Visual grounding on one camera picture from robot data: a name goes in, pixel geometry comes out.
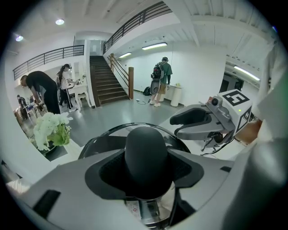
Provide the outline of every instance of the white flower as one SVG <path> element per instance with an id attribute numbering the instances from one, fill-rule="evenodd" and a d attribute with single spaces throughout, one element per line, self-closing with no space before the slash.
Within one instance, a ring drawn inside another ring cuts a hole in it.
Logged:
<path id="1" fill-rule="evenodd" d="M 66 125 L 69 123 L 70 120 L 73 120 L 73 118 L 68 117 L 68 113 L 45 113 L 44 116 L 38 117 L 36 121 L 36 126 L 33 129 L 38 149 L 49 150 L 47 137 L 57 131 L 57 127 L 59 124 Z"/>

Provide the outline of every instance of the flower arrangement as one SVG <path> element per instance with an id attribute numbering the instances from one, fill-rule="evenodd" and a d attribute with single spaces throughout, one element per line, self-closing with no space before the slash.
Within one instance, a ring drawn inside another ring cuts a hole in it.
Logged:
<path id="1" fill-rule="evenodd" d="M 67 126 L 72 117 L 68 113 L 53 114 L 45 113 L 38 117 L 36 126 L 33 129 L 35 142 L 39 150 L 49 150 L 48 141 L 52 141 L 54 146 L 64 146 L 70 140 L 70 126 Z"/>

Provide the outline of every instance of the gray floor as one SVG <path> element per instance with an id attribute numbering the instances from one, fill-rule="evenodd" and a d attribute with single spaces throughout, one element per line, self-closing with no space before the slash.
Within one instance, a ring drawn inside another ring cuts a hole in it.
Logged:
<path id="1" fill-rule="evenodd" d="M 72 128 L 71 139 L 79 146 L 84 146 L 90 139 L 118 125 L 131 122 L 145 122 L 159 125 L 179 109 L 183 108 L 182 106 L 172 107 L 170 106 L 170 102 L 167 101 L 161 102 L 160 107 L 154 107 L 147 103 L 149 98 L 150 96 L 134 92 L 134 100 L 112 102 L 95 109 L 89 108 L 86 100 L 82 100 L 83 107 L 81 111 L 76 110 L 69 114 L 73 118 L 69 123 Z M 75 98 L 71 98 L 71 101 L 77 107 Z M 60 107 L 60 111 L 61 113 L 69 112 L 66 105 Z M 32 123 L 30 120 L 24 121 L 24 129 L 29 137 L 32 137 L 33 124 L 36 123 L 34 117 L 31 119 Z M 52 161 L 65 154 L 66 151 L 63 147 L 57 147 L 53 153 L 47 154 L 46 158 Z"/>

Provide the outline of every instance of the fluorescent light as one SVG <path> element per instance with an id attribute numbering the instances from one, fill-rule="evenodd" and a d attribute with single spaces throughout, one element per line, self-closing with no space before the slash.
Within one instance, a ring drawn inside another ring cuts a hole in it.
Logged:
<path id="1" fill-rule="evenodd" d="M 257 80 L 257 81 L 260 81 L 260 79 L 259 79 L 259 78 L 257 78 L 257 77 L 256 77 L 256 76 L 254 76 L 253 74 L 251 74 L 251 73 L 247 72 L 246 70 L 244 70 L 244 69 L 241 69 L 241 68 L 240 68 L 240 67 L 238 67 L 238 66 L 234 66 L 234 68 L 235 68 L 235 69 L 237 69 L 237 70 L 240 70 L 240 71 L 242 71 L 243 73 L 245 73 L 245 74 L 249 75 L 250 77 L 254 78 L 254 79 L 255 79 L 255 80 Z"/>
<path id="2" fill-rule="evenodd" d="M 58 19 L 55 23 L 60 26 L 60 25 L 64 24 L 64 20 L 63 19 Z"/>
<path id="3" fill-rule="evenodd" d="M 22 41 L 22 40 L 23 40 L 23 37 L 20 35 L 16 38 L 16 41 Z"/>
<path id="4" fill-rule="evenodd" d="M 147 49 L 153 49 L 153 48 L 161 47 L 161 46 L 167 46 L 167 43 L 166 42 L 161 42 L 161 43 L 157 43 L 157 44 L 153 44 L 153 45 L 142 47 L 142 49 L 143 50 L 147 50 Z"/>
<path id="5" fill-rule="evenodd" d="M 120 58 L 123 58 L 123 57 L 126 57 L 128 55 L 130 55 L 131 53 L 126 53 L 126 54 L 123 54 L 122 56 L 120 56 Z"/>

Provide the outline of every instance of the black backpack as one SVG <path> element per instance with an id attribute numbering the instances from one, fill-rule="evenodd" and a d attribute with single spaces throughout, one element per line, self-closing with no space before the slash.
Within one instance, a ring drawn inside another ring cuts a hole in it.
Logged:
<path id="1" fill-rule="evenodd" d="M 150 95 L 150 86 L 147 86 L 143 92 L 143 95 L 149 96 Z"/>
<path id="2" fill-rule="evenodd" d="M 155 65 L 155 67 L 153 69 L 152 76 L 151 76 L 153 79 L 161 79 L 163 77 L 164 73 L 162 73 L 163 72 L 162 66 L 164 63 L 160 64 L 160 62 L 159 62 Z"/>

